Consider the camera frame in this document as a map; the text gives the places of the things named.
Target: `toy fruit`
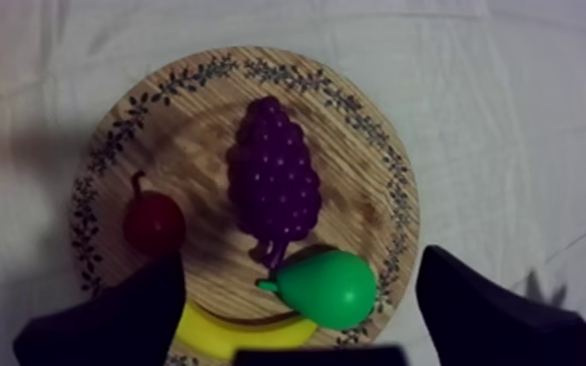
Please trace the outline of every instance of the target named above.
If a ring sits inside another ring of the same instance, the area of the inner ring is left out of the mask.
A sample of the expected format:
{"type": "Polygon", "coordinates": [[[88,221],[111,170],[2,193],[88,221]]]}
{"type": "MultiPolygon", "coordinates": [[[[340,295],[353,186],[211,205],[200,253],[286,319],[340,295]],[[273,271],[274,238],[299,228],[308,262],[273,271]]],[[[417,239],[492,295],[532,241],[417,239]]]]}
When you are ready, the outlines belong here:
{"type": "Polygon", "coordinates": [[[274,96],[250,103],[230,158],[230,199],[239,226],[270,252],[269,269],[282,261],[290,241],[307,237],[318,220],[320,180],[311,167],[302,128],[274,96]]]}
{"type": "Polygon", "coordinates": [[[377,283],[368,264],[354,254],[333,250],[280,270],[259,287],[275,291],[291,309],[319,326],[348,329],[373,308],[377,283]]]}
{"type": "Polygon", "coordinates": [[[139,180],[144,175],[138,171],[131,178],[134,199],[123,222],[125,240],[149,256],[177,251],[186,236],[184,214],[172,198],[157,192],[142,192],[139,180]]]}
{"type": "Polygon", "coordinates": [[[175,339],[207,356],[229,360],[239,349],[297,348],[316,328],[315,323],[301,316],[267,325],[239,325],[187,302],[175,339]]]}

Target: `yellow object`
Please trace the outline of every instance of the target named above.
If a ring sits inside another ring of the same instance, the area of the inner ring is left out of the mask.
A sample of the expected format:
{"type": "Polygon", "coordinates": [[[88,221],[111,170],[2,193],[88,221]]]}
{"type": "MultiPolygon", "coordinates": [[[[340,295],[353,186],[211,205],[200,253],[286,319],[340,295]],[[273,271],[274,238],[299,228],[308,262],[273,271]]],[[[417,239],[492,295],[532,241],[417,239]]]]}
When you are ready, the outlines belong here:
{"type": "Polygon", "coordinates": [[[187,302],[175,340],[209,357],[229,360],[239,349],[288,349],[303,345],[317,325],[295,316],[267,325],[239,325],[187,302]]]}

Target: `wooden plate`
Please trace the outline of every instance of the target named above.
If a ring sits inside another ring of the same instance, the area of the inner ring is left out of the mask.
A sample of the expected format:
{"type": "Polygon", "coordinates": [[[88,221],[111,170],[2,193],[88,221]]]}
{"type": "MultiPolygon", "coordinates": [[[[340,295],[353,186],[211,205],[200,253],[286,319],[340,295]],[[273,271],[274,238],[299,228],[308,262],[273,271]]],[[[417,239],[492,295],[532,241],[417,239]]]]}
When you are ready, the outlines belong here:
{"type": "MultiPolygon", "coordinates": [[[[371,316],[354,329],[320,330],[310,345],[368,343],[392,317],[417,254],[419,206],[409,160],[395,130],[350,81],[286,51],[229,48],[190,55],[132,88],[99,123],[81,163],[70,209],[82,289],[96,296],[147,263],[123,241],[130,176],[173,197],[189,226],[183,249],[188,298],[231,318],[287,311],[254,282],[267,275],[235,226],[225,154],[249,101],[275,95],[305,130],[320,175],[318,225],[293,253],[328,243],[363,256],[378,276],[371,316]]],[[[222,364],[176,342],[167,364],[222,364]]]]}

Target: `red apple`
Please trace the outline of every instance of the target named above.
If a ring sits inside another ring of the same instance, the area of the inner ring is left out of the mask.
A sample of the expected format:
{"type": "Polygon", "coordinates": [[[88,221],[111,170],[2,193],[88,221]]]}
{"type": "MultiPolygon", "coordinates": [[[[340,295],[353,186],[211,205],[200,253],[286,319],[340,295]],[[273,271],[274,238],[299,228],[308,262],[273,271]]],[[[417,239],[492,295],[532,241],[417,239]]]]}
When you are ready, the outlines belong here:
{"type": "Polygon", "coordinates": [[[172,198],[158,192],[143,192],[136,172],[131,178],[134,198],[128,204],[123,233],[141,253],[158,257],[179,250],[186,236],[184,214],[172,198]]]}

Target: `white tablecloth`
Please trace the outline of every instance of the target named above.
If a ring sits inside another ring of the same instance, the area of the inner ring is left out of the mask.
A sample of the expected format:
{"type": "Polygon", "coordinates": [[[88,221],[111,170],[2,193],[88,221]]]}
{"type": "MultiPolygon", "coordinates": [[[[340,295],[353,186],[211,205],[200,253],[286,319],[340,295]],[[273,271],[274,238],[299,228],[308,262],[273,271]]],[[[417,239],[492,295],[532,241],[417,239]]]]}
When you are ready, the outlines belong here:
{"type": "MultiPolygon", "coordinates": [[[[586,1],[0,0],[0,366],[29,317],[82,300],[66,203],[98,120],[164,64],[239,45],[373,98],[411,158],[422,245],[586,317],[586,1]]],[[[379,341],[437,364],[413,286],[379,341]]]]}

